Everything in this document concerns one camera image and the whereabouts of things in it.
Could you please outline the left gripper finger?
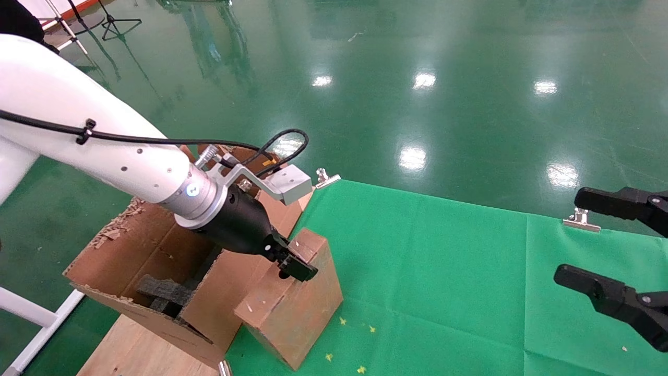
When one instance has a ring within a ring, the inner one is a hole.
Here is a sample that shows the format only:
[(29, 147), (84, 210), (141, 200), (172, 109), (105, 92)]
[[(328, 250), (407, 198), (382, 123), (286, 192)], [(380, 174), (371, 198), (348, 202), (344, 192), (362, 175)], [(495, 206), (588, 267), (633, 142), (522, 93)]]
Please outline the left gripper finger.
[(311, 280), (319, 271), (316, 267), (304, 261), (288, 245), (277, 244), (275, 248), (276, 262), (279, 269), (278, 276), (281, 280), (291, 277), (304, 282)]

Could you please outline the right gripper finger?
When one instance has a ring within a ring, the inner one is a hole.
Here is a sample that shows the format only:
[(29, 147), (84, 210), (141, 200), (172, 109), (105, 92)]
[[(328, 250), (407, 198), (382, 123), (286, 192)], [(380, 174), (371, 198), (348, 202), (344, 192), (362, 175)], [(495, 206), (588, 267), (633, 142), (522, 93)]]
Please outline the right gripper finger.
[(649, 192), (625, 186), (610, 192), (584, 186), (577, 191), (574, 205), (604, 216), (637, 220), (667, 238), (667, 191)]
[(667, 292), (638, 293), (622, 281), (561, 264), (554, 281), (586, 295), (599, 314), (628, 324), (654, 350), (667, 352)]

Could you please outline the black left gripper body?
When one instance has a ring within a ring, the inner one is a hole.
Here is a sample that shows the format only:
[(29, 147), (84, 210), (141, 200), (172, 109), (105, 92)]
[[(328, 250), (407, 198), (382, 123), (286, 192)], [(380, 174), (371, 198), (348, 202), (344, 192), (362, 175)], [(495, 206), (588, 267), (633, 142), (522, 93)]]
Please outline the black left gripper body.
[(237, 254), (262, 255), (271, 262), (283, 262), (289, 255), (287, 239), (272, 226), (264, 206), (236, 185), (228, 188), (220, 211), (196, 233)]

